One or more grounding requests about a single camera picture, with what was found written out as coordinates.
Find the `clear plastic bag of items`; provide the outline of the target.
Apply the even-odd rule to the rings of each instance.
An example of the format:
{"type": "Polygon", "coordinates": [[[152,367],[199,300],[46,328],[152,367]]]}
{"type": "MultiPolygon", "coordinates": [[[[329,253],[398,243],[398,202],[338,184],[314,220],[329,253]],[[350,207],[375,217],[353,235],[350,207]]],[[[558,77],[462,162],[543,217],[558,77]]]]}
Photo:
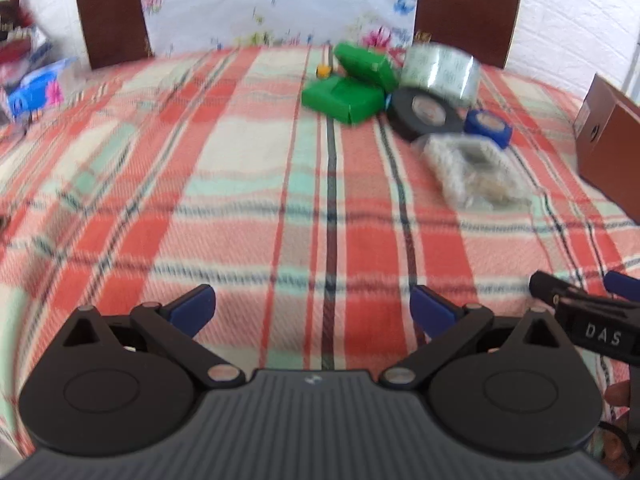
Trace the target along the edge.
{"type": "Polygon", "coordinates": [[[412,148],[436,177],[451,208],[521,211],[530,205],[529,186],[494,141],[439,133],[421,136],[412,148]]]}

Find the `small blue tape roll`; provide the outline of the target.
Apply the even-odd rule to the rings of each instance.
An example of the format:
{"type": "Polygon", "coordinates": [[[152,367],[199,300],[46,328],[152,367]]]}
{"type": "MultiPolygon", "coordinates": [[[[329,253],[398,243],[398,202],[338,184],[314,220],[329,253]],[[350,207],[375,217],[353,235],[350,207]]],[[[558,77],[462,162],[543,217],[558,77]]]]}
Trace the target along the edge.
{"type": "Polygon", "coordinates": [[[467,134],[493,140],[502,150],[509,146],[513,133],[510,124],[488,110],[469,110],[463,128],[467,134]]]}

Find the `black tape roll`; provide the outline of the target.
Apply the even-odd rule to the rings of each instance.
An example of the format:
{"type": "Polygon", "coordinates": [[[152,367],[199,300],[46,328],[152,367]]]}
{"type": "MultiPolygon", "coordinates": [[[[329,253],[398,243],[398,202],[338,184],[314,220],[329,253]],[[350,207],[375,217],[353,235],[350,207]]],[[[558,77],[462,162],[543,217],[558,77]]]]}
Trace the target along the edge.
{"type": "Polygon", "coordinates": [[[394,131],[407,142],[439,133],[462,133],[463,119],[458,111],[436,94],[401,87],[388,98],[387,120],[394,131]]]}

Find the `green paper box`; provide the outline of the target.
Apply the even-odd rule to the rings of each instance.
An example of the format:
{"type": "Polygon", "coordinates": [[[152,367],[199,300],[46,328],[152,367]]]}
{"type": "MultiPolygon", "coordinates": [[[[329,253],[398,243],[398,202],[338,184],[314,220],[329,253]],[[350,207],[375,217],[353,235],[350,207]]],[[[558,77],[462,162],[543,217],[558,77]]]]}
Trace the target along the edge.
{"type": "Polygon", "coordinates": [[[387,55],[347,42],[338,44],[333,55],[343,73],[318,73],[302,91],[302,105],[346,125],[360,124],[384,110],[387,96],[399,84],[387,55]]]}

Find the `clear patterned packing tape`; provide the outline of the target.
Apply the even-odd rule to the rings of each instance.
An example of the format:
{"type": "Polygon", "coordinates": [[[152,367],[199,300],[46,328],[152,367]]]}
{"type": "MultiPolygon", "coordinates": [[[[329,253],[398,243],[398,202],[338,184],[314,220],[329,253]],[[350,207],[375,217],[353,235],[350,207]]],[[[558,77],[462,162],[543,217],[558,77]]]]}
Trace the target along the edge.
{"type": "Polygon", "coordinates": [[[444,44],[415,44],[406,51],[400,85],[432,92],[452,106],[471,108],[480,88],[480,62],[444,44]]]}

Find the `marker pen with blue cap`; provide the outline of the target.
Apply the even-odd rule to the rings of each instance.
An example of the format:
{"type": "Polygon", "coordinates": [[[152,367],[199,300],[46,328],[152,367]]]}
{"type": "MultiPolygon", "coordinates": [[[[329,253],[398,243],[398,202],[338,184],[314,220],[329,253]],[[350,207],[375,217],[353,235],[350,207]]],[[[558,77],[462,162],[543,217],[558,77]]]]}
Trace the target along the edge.
{"type": "Polygon", "coordinates": [[[333,73],[333,68],[326,64],[319,64],[316,68],[316,77],[320,80],[328,79],[333,73]]]}

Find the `brown cardboard shoe box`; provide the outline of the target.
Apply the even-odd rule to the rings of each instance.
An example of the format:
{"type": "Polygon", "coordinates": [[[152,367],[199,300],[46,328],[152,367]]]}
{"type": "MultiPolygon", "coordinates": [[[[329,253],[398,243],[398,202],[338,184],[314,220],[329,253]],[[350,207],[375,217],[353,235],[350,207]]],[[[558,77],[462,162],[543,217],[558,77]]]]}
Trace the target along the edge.
{"type": "Polygon", "coordinates": [[[597,75],[574,120],[578,174],[631,220],[640,218],[639,107],[597,75]]]}

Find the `plaid bed blanket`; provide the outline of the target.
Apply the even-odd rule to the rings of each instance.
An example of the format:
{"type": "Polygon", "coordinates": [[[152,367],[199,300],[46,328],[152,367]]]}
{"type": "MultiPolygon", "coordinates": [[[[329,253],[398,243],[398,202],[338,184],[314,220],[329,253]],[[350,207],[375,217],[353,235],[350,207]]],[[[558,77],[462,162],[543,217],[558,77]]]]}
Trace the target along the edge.
{"type": "Polygon", "coordinates": [[[580,101],[496,68],[480,106],[514,128],[530,186],[505,214],[450,209],[384,116],[349,127],[299,102],[325,48],[156,58],[92,74],[1,133],[1,437],[28,453],[24,380],[71,310],[123,314],[202,283],[198,339],[244,370],[379,372],[424,341],[408,295],[518,315],[537,270],[602,292],[639,272],[639,230],[580,180],[580,101]]]}

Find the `blue tissue pack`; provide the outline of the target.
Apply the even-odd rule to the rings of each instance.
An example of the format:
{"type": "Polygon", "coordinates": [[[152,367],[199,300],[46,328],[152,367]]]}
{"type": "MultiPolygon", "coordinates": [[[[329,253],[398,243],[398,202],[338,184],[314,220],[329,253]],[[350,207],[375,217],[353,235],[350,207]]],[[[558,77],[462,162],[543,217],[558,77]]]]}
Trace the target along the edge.
{"type": "Polygon", "coordinates": [[[82,86],[82,66],[77,58],[64,58],[26,75],[8,95],[10,117],[14,120],[64,103],[82,86]]]}

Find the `cluttered items at bedside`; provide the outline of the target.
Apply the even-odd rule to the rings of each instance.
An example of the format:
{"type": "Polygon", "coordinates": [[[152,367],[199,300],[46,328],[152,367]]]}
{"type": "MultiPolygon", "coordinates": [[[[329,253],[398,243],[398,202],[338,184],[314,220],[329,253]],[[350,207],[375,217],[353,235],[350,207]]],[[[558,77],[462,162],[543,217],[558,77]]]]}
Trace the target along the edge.
{"type": "Polygon", "coordinates": [[[52,42],[21,0],[1,0],[1,85],[14,88],[50,58],[52,42]]]}

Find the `floral plastic-wrapped pillow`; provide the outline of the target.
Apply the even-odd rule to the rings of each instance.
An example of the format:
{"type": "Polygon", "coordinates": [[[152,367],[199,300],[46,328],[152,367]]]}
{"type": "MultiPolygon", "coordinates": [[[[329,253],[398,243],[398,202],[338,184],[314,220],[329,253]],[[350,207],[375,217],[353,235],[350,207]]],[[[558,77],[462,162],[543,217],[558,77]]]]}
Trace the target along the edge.
{"type": "Polygon", "coordinates": [[[238,47],[404,48],[418,0],[141,0],[157,55],[238,47]]]}

